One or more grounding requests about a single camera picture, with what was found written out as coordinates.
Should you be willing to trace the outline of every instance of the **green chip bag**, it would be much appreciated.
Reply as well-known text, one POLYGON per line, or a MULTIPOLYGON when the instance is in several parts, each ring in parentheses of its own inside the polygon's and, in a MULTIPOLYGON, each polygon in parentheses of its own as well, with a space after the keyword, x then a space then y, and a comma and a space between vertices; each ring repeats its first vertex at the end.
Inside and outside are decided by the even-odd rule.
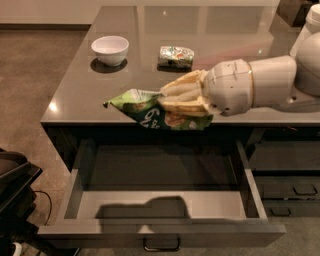
POLYGON ((165 111, 158 103, 159 92, 131 89, 105 102, 137 121, 145 128, 166 130, 203 130, 210 125, 213 115, 188 116, 165 111))

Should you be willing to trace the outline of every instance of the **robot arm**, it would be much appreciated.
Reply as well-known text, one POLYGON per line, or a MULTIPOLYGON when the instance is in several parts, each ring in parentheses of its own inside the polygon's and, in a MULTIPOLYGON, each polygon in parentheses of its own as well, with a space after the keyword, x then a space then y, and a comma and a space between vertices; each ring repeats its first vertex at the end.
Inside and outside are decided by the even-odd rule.
POLYGON ((166 110, 183 109, 182 112, 190 115, 203 113, 202 107, 207 112, 226 116, 257 107, 299 112, 306 106, 320 104, 320 33, 317 31, 320 31, 320 4, 312 6, 307 23, 291 50, 292 56, 252 62, 242 59, 221 62, 209 71, 201 71, 201 75, 194 76, 194 81, 187 79, 190 76, 186 75, 178 79, 178 83, 175 81, 162 88, 165 97, 160 104, 166 110), (192 83, 201 90, 195 91, 192 83), (184 97, 170 98, 168 88, 178 84, 189 84, 193 94, 188 94, 187 86, 181 92, 193 95, 192 101, 184 97))

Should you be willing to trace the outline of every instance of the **cable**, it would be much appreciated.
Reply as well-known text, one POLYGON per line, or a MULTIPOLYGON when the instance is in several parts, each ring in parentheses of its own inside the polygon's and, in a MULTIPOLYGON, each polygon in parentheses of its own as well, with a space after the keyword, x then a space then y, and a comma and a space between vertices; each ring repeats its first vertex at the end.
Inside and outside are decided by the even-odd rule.
POLYGON ((48 224, 48 221, 49 221, 50 216, 51 216, 51 211, 52 211, 52 200, 51 200, 51 197, 49 196, 49 194, 47 192, 44 192, 44 191, 41 191, 41 190, 36 190, 34 192, 35 193, 42 193, 42 194, 46 195, 48 197, 48 199, 49 199, 49 204, 50 204, 49 214, 48 214, 46 222, 44 223, 44 226, 46 226, 48 224))

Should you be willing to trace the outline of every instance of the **snack bag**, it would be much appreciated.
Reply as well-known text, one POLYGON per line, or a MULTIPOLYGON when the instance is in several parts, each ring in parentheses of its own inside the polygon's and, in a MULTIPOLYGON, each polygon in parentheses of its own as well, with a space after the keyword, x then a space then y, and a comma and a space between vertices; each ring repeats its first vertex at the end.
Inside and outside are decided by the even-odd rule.
POLYGON ((131 89, 105 102, 137 121, 145 128, 166 130, 203 130, 209 126, 213 115, 190 116, 166 111, 159 103, 161 92, 131 89))

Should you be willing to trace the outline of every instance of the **cabinet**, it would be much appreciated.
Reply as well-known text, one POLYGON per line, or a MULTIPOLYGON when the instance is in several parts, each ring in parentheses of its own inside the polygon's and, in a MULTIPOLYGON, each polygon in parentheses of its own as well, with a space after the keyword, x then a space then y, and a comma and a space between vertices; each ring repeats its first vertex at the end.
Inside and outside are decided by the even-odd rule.
POLYGON ((54 226, 57 247, 266 246, 285 234, 268 222, 245 151, 170 140, 83 140, 54 226))
POLYGON ((269 216, 320 214, 320 143, 263 141, 255 145, 250 166, 269 216))

